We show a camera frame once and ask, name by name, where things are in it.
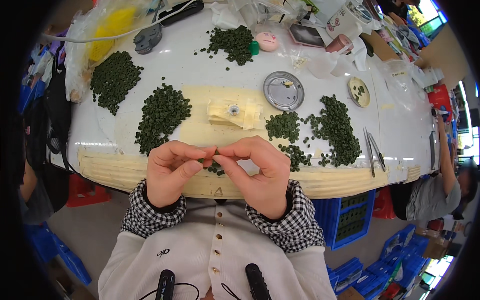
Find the green bottle cap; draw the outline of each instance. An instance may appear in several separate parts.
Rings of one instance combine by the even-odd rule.
[[[258,51],[260,50],[260,46],[258,45],[258,42],[257,41],[251,42],[250,45],[248,46],[248,50],[252,55],[257,55]]]

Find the white cable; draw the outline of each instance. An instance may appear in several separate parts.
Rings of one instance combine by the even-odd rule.
[[[118,35],[118,36],[104,36],[104,37],[94,37],[94,38],[90,38],[90,39],[84,39],[84,40],[77,40],[77,39],[74,39],[74,38],[69,38],[69,37],[60,37],[60,36],[51,36],[51,35],[46,35],[44,33],[42,33],[42,36],[46,39],[46,40],[49,40],[49,41],[64,41],[64,42],[71,42],[71,43],[90,43],[90,42],[96,42],[96,41],[106,41],[106,40],[110,40],[110,39],[116,39],[116,38],[120,38],[120,37],[124,37],[124,36],[127,36],[129,34],[132,34],[136,31],[140,31],[140,30],[143,30],[143,29],[147,29],[149,27],[152,27],[153,25],[155,24],[158,24],[160,23],[161,21],[183,11],[185,9],[185,7],[189,6],[192,2],[194,2],[195,0],[190,0],[187,4],[185,4],[182,8],[180,8],[179,10],[177,10],[176,12],[173,12],[163,18],[161,18],[160,20],[158,21],[155,21],[153,23],[151,23],[150,25],[147,25],[147,26],[143,26],[143,27],[140,27],[140,28],[137,28],[137,29],[133,29],[129,32],[126,32],[124,34],[121,34],[121,35]]]

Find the white table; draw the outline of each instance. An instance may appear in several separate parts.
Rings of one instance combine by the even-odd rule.
[[[138,122],[142,118],[141,108],[144,100],[162,82],[173,85],[180,90],[183,84],[233,86],[246,89],[262,89],[265,77],[275,71],[287,71],[295,74],[302,82],[305,100],[297,110],[300,117],[310,113],[319,114],[321,108],[318,100],[323,96],[336,95],[337,100],[345,103],[349,109],[354,135],[360,140],[362,155],[357,159],[355,167],[369,168],[366,141],[363,135],[365,126],[372,133],[380,151],[389,167],[389,183],[401,182],[407,178],[407,168],[420,166],[420,174],[431,173],[430,132],[433,130],[433,118],[430,113],[428,99],[415,99],[415,108],[409,110],[395,102],[390,95],[385,80],[375,64],[380,63],[377,56],[367,57],[366,72],[359,72],[354,65],[349,72],[351,76],[361,78],[371,94],[371,103],[367,108],[356,106],[349,98],[347,81],[351,76],[334,77],[320,80],[315,78],[307,68],[299,74],[292,67],[292,59],[288,51],[263,52],[253,56],[254,62],[238,66],[229,62],[223,51],[209,59],[201,48],[208,48],[212,30],[211,11],[205,8],[202,12],[185,20],[163,28],[163,37],[151,53],[139,55],[134,51],[132,38],[127,38],[119,51],[127,51],[135,65],[143,66],[141,80],[129,91],[126,99],[120,103],[120,109],[114,117],[104,108],[92,101],[89,91],[81,104],[72,107],[71,136],[68,145],[68,160],[78,170],[77,151],[85,147],[90,151],[103,153],[122,153],[141,155],[139,146],[134,144]],[[277,36],[284,47],[295,47],[289,35],[284,32]],[[314,55],[319,48],[302,47],[305,53]],[[306,153],[313,154],[315,147],[328,149],[328,141],[309,141],[310,149],[302,143],[303,137],[311,136],[310,125],[300,123],[300,140],[296,142]],[[177,128],[170,139],[179,137]],[[51,156],[54,164],[63,167],[60,155]]]

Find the round metal lid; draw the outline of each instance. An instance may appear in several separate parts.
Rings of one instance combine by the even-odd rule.
[[[284,71],[273,72],[265,78],[264,95],[271,105],[284,111],[297,109],[305,98],[300,80]]]

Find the floor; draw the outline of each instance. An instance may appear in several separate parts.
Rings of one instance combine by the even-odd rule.
[[[98,277],[117,241],[121,220],[130,206],[128,195],[113,192],[107,203],[83,207],[63,207],[50,218],[52,231],[83,261],[92,283],[87,289],[98,299]],[[368,234],[336,251],[325,251],[325,261],[335,269],[356,256],[369,266],[380,256],[385,240],[408,224],[398,218],[372,218]]]

